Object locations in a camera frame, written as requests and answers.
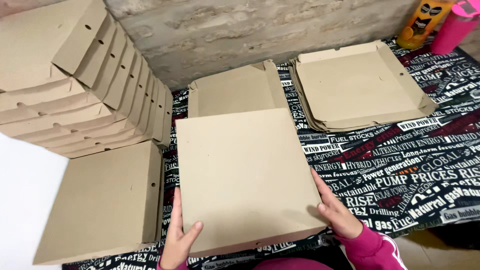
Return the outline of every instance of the concrete wall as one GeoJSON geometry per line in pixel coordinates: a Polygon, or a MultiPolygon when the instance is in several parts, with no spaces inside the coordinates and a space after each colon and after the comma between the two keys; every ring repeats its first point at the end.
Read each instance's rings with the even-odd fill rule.
{"type": "MultiPolygon", "coordinates": [[[[0,0],[3,13],[58,0],[0,0]]],[[[398,33],[419,0],[105,0],[169,87],[398,33]]],[[[480,59],[480,31],[463,48],[480,59]]]]}

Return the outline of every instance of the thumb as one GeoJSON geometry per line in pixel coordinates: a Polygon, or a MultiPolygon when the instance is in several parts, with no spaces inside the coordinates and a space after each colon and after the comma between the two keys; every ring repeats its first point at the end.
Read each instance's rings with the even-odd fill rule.
{"type": "Polygon", "coordinates": [[[336,219],[337,213],[327,205],[323,203],[319,203],[317,205],[317,209],[320,212],[320,214],[326,217],[330,222],[334,222],[334,220],[336,219]]]}
{"type": "Polygon", "coordinates": [[[195,242],[195,239],[197,239],[198,235],[200,234],[203,228],[204,228],[203,222],[197,221],[190,227],[188,232],[185,234],[182,241],[185,242],[185,245],[188,245],[189,249],[193,245],[193,243],[195,242]]]}

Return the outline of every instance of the human hand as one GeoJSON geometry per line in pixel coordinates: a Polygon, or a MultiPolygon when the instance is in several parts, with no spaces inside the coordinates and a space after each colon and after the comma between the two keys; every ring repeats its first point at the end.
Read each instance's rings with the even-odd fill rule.
{"type": "Polygon", "coordinates": [[[183,233],[183,219],[181,214],[180,188],[175,188],[173,197],[173,209],[170,215],[167,240],[163,249],[160,267],[162,269],[175,269],[188,257],[190,248],[202,231],[204,224],[195,222],[187,233],[183,233]]]}
{"type": "Polygon", "coordinates": [[[320,214],[332,223],[332,228],[338,236],[347,239],[359,236],[363,231],[363,224],[335,197],[317,172],[313,168],[310,168],[310,171],[323,201],[317,206],[320,214]]]}

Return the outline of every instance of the pink cup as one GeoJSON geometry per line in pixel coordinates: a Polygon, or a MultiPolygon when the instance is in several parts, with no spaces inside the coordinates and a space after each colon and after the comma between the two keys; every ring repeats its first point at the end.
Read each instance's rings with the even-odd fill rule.
{"type": "Polygon", "coordinates": [[[480,0],[459,1],[452,7],[431,45],[434,54],[448,54],[477,26],[480,0]]]}

